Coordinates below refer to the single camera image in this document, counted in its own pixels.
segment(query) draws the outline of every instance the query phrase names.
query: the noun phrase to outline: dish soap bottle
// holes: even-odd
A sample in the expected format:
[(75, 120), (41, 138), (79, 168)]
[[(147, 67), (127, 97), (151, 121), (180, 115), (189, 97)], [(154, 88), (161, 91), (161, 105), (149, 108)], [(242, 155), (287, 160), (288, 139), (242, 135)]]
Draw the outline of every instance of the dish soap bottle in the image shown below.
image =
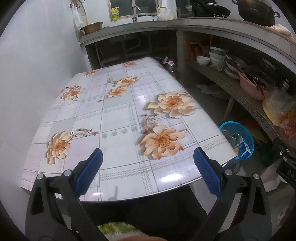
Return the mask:
[(117, 21), (120, 19), (118, 7), (111, 8), (111, 19), (112, 21)]

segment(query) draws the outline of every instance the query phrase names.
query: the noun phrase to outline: faucet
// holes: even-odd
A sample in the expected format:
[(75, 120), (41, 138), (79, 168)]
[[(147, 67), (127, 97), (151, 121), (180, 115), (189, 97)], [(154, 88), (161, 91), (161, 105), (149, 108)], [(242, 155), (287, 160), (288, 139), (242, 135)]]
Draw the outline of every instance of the faucet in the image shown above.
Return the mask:
[(141, 8), (139, 8), (138, 6), (133, 6), (133, 23), (137, 22), (137, 18), (135, 17), (135, 8), (137, 8), (137, 10), (141, 10)]

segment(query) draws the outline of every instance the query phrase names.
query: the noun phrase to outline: blue gripper pad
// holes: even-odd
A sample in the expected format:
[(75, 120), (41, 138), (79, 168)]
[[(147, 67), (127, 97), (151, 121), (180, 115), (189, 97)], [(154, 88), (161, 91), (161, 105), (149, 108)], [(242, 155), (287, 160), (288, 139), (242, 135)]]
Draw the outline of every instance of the blue gripper pad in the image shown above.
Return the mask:
[(202, 175), (202, 178), (204, 179), (210, 193), (216, 195), (217, 198), (219, 198), (222, 194), (221, 178), (215, 172), (208, 161), (208, 156), (200, 147), (195, 149), (193, 153), (193, 160), (200, 174)]
[(98, 170), (103, 163), (103, 152), (99, 148), (96, 148), (90, 157), (83, 162), (87, 162), (87, 164), (80, 172), (75, 182), (74, 192), (78, 197), (86, 194), (89, 186), (98, 173)]

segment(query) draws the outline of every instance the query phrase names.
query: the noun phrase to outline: plaid pattern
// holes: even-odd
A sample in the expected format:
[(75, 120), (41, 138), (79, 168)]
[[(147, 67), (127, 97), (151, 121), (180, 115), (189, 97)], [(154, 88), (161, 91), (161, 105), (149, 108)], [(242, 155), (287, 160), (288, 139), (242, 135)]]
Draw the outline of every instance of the plaid pattern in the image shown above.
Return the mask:
[[(145, 148), (139, 143), (144, 137), (143, 115), (149, 113), (145, 109), (147, 104), (156, 101), (161, 93), (184, 93), (186, 90), (154, 59), (143, 58), (135, 63), (128, 67), (118, 64), (99, 69), (90, 76), (81, 73), (73, 77), (68, 86), (85, 89), (75, 101), (64, 101), (61, 93), (52, 104), (29, 149), (21, 187), (31, 190), (39, 173), (50, 177), (74, 169), (95, 148), (103, 151), (104, 160), (86, 195), (80, 197), (83, 201), (136, 198), (195, 181), (200, 178), (193, 162), (197, 147), (202, 147), (221, 165), (236, 156), (198, 103), (194, 107), (196, 112), (190, 116), (180, 119), (168, 114), (155, 117), (158, 124), (165, 124), (167, 128), (187, 129), (185, 138), (179, 140), (184, 151), (160, 160), (154, 160), (151, 155), (144, 156)], [(129, 76), (140, 79), (127, 87), (128, 91), (122, 97), (107, 98), (114, 88), (114, 81)], [(46, 153), (52, 136), (63, 131), (76, 132), (79, 128), (99, 133), (73, 137), (66, 159), (56, 159), (54, 165), (49, 165)]]

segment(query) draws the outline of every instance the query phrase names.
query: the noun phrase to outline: floral tablecloth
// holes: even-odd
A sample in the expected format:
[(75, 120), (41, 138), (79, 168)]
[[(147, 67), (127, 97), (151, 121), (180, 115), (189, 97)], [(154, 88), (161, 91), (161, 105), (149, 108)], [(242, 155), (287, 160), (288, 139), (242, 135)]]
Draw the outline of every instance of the floral tablecloth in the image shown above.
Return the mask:
[(152, 58), (75, 75), (52, 104), (27, 154), (21, 187), (74, 169), (95, 148), (103, 164), (83, 201), (130, 199), (200, 178), (201, 147), (221, 165), (236, 154), (186, 90)]

